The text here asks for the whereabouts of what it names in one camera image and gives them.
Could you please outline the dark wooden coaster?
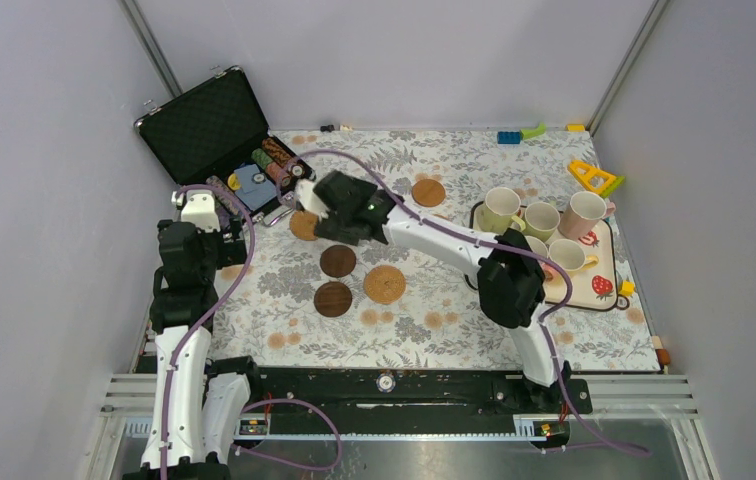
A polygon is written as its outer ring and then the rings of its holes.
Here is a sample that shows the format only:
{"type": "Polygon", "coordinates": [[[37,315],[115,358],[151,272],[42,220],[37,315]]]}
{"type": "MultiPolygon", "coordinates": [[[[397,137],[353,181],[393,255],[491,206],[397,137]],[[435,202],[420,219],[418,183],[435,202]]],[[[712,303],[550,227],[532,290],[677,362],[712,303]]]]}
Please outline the dark wooden coaster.
{"type": "Polygon", "coordinates": [[[332,281],[321,285],[313,298],[316,311],[329,318],[345,314],[351,307],[353,296],[351,290],[342,282],[332,281]]]}
{"type": "Polygon", "coordinates": [[[320,269],[332,278],[342,278],[352,273],[357,264],[355,252],[345,245],[334,245],[322,252],[320,269]]]}

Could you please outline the woven rattan coaster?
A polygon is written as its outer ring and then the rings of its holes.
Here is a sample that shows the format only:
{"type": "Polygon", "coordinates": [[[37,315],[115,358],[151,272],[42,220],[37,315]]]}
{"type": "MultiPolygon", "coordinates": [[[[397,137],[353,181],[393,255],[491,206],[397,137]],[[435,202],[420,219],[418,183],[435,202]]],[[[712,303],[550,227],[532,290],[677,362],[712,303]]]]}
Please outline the woven rattan coaster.
{"type": "Polygon", "coordinates": [[[399,300],[406,291],[403,273],[390,265],[379,265],[370,270],[363,282],[366,296],[372,301],[389,305],[399,300]]]}
{"type": "Polygon", "coordinates": [[[300,240],[315,241],[318,239],[315,234],[318,221],[319,217],[311,212],[295,211],[290,217],[289,229],[300,240]]]}

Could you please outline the light wooden coaster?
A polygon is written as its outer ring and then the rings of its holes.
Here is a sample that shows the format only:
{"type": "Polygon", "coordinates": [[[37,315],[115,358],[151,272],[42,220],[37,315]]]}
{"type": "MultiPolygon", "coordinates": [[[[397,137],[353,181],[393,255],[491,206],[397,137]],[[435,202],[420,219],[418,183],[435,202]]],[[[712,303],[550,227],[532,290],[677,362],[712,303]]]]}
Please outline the light wooden coaster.
{"type": "Polygon", "coordinates": [[[426,178],[413,185],[411,196],[418,205],[431,208],[440,205],[446,199],[446,190],[441,182],[426,178]]]}

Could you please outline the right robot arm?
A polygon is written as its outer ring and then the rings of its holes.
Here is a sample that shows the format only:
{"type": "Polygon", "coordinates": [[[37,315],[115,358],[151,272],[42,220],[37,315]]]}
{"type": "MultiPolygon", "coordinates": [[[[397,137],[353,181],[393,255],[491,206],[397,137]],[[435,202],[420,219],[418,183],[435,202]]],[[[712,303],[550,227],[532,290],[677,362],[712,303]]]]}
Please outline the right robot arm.
{"type": "Polygon", "coordinates": [[[551,412],[567,398],[566,362],[545,327],[542,256],[525,237],[466,228],[408,206],[378,185],[333,171],[295,186],[298,205],[317,215],[317,236],[357,246],[365,241],[418,251],[448,264],[476,289],[483,315],[503,327],[522,362],[529,402],[551,412]]]}

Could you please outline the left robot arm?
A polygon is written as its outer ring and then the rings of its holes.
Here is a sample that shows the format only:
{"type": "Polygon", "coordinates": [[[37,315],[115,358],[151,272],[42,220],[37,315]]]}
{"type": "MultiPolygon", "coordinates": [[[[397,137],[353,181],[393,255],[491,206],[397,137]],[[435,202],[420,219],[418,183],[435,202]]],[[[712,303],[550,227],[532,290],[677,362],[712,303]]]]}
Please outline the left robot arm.
{"type": "Polygon", "coordinates": [[[149,317],[155,333],[156,384],[151,431],[132,479],[228,479],[228,457],[241,411],[263,401],[259,368],[249,356],[208,360],[212,320],[224,299],[218,270],[252,260],[240,219],[222,231],[218,188],[188,185],[174,192],[176,220],[158,224],[161,266],[149,317]]]}

